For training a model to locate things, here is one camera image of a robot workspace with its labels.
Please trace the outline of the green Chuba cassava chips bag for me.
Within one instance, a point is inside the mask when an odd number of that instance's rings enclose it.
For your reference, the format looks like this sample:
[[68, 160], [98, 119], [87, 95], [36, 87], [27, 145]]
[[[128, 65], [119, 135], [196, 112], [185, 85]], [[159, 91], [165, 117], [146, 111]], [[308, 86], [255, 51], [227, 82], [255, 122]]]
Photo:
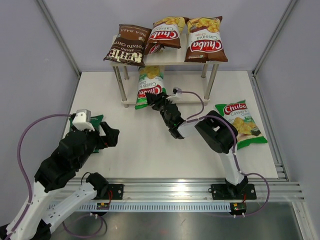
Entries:
[[138, 68], [139, 79], [135, 109], [148, 106], [147, 93], [158, 95], [166, 93], [164, 85], [165, 67], [163, 65], [141, 66]]

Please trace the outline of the brown Kettle potato chips bag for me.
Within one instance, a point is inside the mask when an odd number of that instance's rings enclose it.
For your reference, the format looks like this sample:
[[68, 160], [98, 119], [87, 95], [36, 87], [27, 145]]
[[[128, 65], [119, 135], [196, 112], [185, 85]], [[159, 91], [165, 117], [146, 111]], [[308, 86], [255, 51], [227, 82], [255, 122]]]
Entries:
[[120, 24], [118, 34], [103, 60], [143, 67], [144, 51], [151, 31], [138, 25]]

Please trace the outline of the brown Chuba bag text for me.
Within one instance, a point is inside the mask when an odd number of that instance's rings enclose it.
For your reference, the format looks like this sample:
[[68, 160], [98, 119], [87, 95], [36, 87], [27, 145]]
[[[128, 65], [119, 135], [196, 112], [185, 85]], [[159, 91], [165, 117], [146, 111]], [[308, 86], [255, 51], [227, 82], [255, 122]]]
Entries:
[[152, 31], [146, 42], [145, 55], [181, 48], [181, 34], [189, 18], [168, 16], [153, 24]]

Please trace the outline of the brown Chuba cassava chips bag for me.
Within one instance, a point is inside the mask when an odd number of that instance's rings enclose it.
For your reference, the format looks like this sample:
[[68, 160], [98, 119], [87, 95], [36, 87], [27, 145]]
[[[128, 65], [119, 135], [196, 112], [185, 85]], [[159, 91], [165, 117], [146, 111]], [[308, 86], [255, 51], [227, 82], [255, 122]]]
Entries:
[[222, 16], [216, 16], [191, 18], [187, 21], [185, 62], [228, 62], [220, 34], [222, 20]]

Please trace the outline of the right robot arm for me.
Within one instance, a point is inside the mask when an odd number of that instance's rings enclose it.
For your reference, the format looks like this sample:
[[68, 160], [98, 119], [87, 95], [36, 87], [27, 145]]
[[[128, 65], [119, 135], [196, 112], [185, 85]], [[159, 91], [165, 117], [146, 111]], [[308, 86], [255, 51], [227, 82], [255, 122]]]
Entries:
[[221, 159], [224, 183], [213, 183], [208, 192], [213, 200], [256, 200], [255, 185], [249, 183], [248, 177], [240, 171], [237, 161], [237, 129], [218, 112], [212, 110], [198, 119], [183, 119], [177, 105], [165, 93], [146, 94], [147, 104], [158, 111], [175, 139], [185, 139], [200, 135], [209, 148]]

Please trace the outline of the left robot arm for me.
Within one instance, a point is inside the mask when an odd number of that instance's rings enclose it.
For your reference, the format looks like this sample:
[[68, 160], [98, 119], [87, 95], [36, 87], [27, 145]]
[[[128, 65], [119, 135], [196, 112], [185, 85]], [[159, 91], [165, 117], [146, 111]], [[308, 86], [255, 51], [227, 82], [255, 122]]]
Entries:
[[93, 199], [112, 199], [109, 183], [101, 174], [91, 173], [86, 181], [52, 210], [48, 207], [55, 196], [75, 177], [95, 150], [115, 147], [120, 131], [106, 122], [97, 128], [73, 126], [54, 152], [45, 159], [34, 176], [31, 195], [15, 219], [0, 228], [2, 240], [48, 240], [57, 227], [82, 204]]

